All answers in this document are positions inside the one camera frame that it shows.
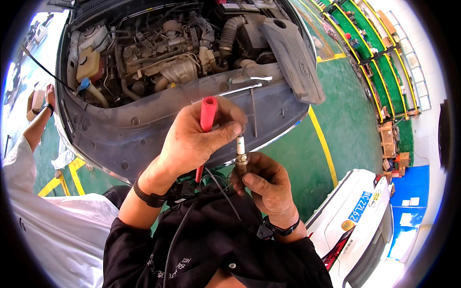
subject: black watch strap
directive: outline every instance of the black watch strap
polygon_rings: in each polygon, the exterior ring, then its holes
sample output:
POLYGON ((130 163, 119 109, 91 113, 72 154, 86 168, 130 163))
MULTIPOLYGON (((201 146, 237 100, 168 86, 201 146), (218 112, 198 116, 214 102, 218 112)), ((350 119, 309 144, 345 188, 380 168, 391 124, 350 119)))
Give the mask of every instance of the black watch strap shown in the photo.
POLYGON ((141 189, 139 189, 138 186, 138 179, 136 179, 135 184, 133 185, 133 190, 135 191, 136 195, 144 202, 147 203, 147 205, 154 207, 154 208, 160 208, 163 206, 163 203, 168 198, 169 193, 167 192, 165 195, 157 195, 157 194, 146 194, 144 193, 141 189))
POLYGON ((272 225, 269 222, 269 216, 266 216, 263 218, 263 224, 261 224, 261 226, 259 227, 257 235, 259 238, 264 240, 271 238, 274 233, 277 233, 281 236, 288 236, 291 233, 293 233, 296 227, 298 227, 300 221, 301 220, 298 218, 298 221, 291 227, 289 227, 288 229, 282 229, 275 225, 272 225))
POLYGON ((51 116, 53 116, 53 112, 54 112, 53 105, 51 105, 50 103, 46 103, 46 104, 43 106, 43 109, 45 109, 46 107, 50 108, 50 110, 51 110, 51 116))

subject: red tool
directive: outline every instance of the red tool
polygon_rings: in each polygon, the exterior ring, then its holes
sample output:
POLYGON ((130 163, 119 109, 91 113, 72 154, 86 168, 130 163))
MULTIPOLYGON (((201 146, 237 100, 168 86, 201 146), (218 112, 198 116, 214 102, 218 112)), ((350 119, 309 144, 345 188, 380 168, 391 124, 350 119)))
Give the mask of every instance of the red tool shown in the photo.
MULTIPOLYGON (((202 100, 202 108, 200 113, 200 127, 203 132, 210 132, 213 127, 214 114, 218 108, 218 99, 213 96, 208 96, 202 100)), ((195 174, 195 182, 199 183, 203 172, 203 165, 197 168, 195 174)))

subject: blue wall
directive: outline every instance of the blue wall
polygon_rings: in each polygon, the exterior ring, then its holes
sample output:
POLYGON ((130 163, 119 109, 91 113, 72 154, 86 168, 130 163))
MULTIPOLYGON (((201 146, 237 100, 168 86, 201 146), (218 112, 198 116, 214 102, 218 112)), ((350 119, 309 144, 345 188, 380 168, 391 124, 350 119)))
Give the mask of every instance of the blue wall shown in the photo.
POLYGON ((408 167, 405 176, 393 178, 393 183, 396 191, 390 203, 394 215, 394 238, 388 258, 400 260, 410 247, 426 212, 429 165, 408 167))

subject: blue license plate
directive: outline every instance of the blue license plate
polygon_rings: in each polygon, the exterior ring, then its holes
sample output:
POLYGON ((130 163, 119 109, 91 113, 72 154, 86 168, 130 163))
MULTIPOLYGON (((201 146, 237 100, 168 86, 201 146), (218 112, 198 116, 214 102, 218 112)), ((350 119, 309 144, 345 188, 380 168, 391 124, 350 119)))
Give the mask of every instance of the blue license plate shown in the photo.
POLYGON ((370 201, 371 195, 371 193, 363 191, 362 196, 359 199, 359 202, 357 202, 357 205, 355 205, 355 208, 349 215, 350 220, 354 221, 355 223, 359 222, 360 217, 362 217, 363 211, 365 210, 366 206, 368 205, 368 202, 370 201))

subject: black shirt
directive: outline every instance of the black shirt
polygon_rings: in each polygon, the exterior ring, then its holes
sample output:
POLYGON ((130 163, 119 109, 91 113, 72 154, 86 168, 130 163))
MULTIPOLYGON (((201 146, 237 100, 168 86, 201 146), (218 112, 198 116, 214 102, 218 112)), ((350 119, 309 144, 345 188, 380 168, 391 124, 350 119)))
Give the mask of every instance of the black shirt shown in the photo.
MULTIPOLYGON (((256 236, 261 212, 252 198, 204 194, 189 213, 170 255, 167 287, 205 287, 220 267, 247 288, 331 287, 309 238, 282 244, 256 236)), ((192 200, 159 215, 153 237, 116 218, 104 249, 103 287, 162 287, 166 255, 192 200)))

